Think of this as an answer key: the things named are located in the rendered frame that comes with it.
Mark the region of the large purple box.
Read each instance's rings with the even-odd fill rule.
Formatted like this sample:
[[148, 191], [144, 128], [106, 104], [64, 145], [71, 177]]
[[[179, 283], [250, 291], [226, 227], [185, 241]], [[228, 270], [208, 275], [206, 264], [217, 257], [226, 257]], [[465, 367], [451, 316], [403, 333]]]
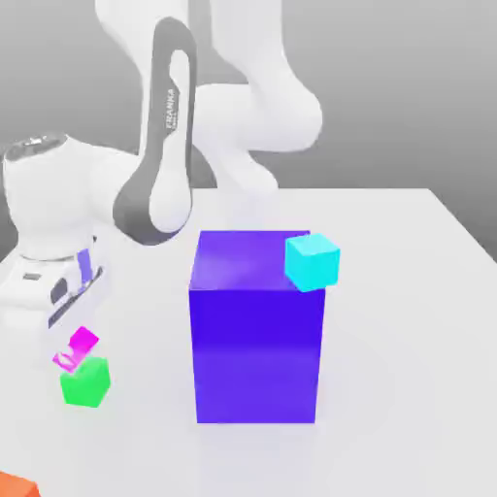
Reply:
[[198, 422], [315, 421], [325, 292], [285, 275], [295, 235], [201, 231], [188, 290]]

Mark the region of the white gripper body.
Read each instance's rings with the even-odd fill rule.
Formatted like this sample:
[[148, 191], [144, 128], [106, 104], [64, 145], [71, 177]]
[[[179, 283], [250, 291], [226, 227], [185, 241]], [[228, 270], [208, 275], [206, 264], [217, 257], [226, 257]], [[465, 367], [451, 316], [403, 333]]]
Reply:
[[45, 310], [45, 338], [67, 335], [70, 329], [80, 326], [84, 317], [98, 303], [99, 283], [104, 267], [95, 268], [80, 264], [52, 264], [57, 272], [50, 276]]

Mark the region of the small green cube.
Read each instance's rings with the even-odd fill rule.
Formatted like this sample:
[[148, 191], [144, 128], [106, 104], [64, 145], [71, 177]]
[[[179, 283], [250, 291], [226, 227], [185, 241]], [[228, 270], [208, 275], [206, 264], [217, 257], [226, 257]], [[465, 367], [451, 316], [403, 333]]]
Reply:
[[108, 359], [89, 356], [73, 374], [63, 373], [60, 385], [66, 404], [98, 408], [111, 386]]

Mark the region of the small magenta cube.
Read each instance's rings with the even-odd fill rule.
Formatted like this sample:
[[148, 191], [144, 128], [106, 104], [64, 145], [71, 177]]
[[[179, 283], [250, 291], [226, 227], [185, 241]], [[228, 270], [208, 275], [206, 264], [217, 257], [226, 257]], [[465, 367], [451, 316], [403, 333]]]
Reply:
[[52, 362], [62, 371], [73, 374], [99, 342], [99, 338], [86, 327], [81, 326], [71, 336], [68, 345], [58, 351]]

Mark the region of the small cyan cube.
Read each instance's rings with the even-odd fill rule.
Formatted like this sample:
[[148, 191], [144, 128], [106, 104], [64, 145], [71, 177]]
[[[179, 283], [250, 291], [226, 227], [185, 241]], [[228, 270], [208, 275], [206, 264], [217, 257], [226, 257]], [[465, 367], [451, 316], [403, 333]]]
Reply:
[[335, 285], [340, 260], [340, 248], [322, 234], [305, 234], [285, 241], [284, 272], [302, 292]]

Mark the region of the large orange box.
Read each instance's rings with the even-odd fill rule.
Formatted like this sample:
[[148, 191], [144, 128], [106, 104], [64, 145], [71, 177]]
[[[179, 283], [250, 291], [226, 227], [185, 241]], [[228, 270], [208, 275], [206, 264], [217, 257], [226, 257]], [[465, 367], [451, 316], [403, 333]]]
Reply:
[[36, 482], [0, 471], [0, 497], [41, 497]]

